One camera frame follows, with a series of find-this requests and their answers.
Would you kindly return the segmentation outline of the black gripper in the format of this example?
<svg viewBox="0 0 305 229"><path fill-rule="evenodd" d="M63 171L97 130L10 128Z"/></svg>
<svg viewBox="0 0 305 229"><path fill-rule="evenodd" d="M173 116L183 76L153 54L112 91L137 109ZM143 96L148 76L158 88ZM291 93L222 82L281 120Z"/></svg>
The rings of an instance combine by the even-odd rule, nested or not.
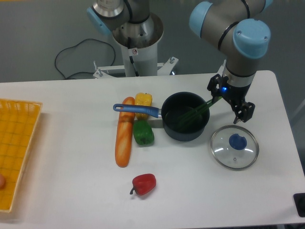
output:
<svg viewBox="0 0 305 229"><path fill-rule="evenodd" d="M207 90L211 92L212 103L216 103L222 97L233 106L233 111L235 113L234 124L236 124L240 121L245 123L253 116L255 104L245 101L250 86L251 85L244 87L232 86L227 82L222 82L220 74L216 74L210 79Z"/></svg>

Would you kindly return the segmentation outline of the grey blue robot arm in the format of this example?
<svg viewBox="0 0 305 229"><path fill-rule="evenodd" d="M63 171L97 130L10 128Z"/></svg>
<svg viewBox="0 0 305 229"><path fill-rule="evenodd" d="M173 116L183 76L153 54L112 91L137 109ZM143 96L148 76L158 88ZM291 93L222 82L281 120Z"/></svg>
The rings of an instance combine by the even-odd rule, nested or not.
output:
<svg viewBox="0 0 305 229"><path fill-rule="evenodd" d="M203 1L189 18L192 32L226 56L207 89L213 99L222 97L231 106L236 121L247 122L254 113L255 105L245 96L271 38L269 27L255 16L270 4L269 0ZM126 76L157 74L163 23L147 0L97 0L87 14L100 33L112 35L120 45Z"/></svg>

